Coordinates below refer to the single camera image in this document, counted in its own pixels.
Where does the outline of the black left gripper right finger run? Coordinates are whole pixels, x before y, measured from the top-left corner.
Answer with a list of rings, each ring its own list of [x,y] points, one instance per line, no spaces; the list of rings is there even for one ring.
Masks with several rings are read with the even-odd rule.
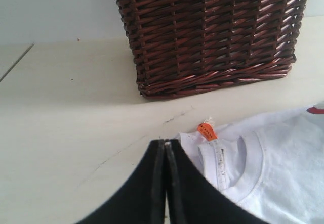
[[[216,190],[178,140],[166,140],[164,148],[170,223],[263,223]]]

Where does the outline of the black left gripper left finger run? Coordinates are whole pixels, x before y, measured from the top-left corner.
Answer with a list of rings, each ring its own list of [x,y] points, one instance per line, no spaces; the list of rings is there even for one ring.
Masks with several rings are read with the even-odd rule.
[[[81,223],[164,223],[165,142],[149,143],[141,161],[120,189]]]

